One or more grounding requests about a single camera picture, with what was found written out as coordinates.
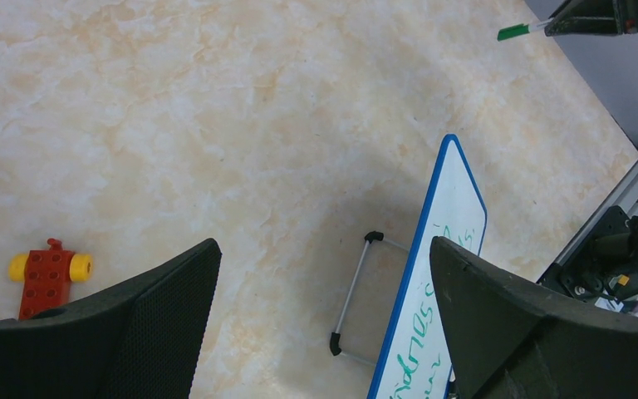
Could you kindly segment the green whiteboard marker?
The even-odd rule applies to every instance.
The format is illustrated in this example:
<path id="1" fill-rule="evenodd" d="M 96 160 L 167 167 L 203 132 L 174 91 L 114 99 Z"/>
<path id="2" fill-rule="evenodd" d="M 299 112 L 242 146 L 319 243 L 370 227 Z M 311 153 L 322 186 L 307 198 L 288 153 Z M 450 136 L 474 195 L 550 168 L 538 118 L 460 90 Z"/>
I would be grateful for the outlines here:
<path id="1" fill-rule="evenodd" d="M 502 42 L 515 37 L 528 35 L 531 32 L 541 31 L 552 21 L 553 19 L 549 18 L 544 21 L 532 22 L 529 24 L 520 23 L 518 25 L 502 28 L 498 31 L 497 41 Z"/>

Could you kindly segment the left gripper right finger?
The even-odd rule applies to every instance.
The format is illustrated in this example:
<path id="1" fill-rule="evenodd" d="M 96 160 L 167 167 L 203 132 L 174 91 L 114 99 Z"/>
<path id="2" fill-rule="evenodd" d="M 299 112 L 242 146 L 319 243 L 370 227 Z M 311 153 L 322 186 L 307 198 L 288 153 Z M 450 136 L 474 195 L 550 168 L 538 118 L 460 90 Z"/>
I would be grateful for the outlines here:
<path id="1" fill-rule="evenodd" d="M 430 263 L 462 398 L 638 398 L 638 318 L 579 302 L 443 237 Z"/>

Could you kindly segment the blue-framed whiteboard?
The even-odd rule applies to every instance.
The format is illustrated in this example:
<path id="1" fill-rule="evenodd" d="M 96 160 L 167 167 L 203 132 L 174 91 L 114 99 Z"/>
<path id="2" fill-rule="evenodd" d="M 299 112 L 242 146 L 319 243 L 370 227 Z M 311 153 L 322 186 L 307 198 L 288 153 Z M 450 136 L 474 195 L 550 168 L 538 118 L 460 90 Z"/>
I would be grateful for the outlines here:
<path id="1" fill-rule="evenodd" d="M 435 237 L 479 254 L 488 222 L 483 197 L 455 134 L 439 148 L 415 236 L 367 396 L 445 398 L 453 363 L 430 263 Z"/>

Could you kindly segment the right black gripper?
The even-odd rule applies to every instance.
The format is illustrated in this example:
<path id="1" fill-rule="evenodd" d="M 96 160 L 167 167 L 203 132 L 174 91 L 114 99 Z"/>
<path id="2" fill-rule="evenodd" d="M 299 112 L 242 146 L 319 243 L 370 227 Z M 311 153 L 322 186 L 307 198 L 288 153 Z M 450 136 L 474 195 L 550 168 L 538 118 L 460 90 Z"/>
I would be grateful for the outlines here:
<path id="1" fill-rule="evenodd" d="M 547 37 L 638 33 L 638 0 L 566 0 L 551 14 Z"/>

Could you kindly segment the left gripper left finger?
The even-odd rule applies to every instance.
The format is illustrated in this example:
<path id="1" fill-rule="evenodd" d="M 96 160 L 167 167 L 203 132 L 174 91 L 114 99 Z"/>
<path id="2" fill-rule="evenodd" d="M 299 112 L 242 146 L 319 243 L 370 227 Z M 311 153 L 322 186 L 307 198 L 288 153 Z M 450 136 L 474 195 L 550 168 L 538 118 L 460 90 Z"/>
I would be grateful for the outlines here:
<path id="1" fill-rule="evenodd" d="M 0 320 L 0 398 L 186 398 L 222 253 L 206 239 L 59 308 Z"/>

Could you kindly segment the green marker cap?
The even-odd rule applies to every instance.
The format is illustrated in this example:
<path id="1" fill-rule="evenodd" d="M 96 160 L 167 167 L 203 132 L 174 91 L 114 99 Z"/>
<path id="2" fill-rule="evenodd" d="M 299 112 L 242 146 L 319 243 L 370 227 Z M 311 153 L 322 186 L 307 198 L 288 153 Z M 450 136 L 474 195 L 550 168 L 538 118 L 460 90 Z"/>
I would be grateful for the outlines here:
<path id="1" fill-rule="evenodd" d="M 498 31 L 497 41 L 502 42 L 526 34 L 529 34 L 529 25 L 520 23 L 518 25 L 500 29 Z"/>

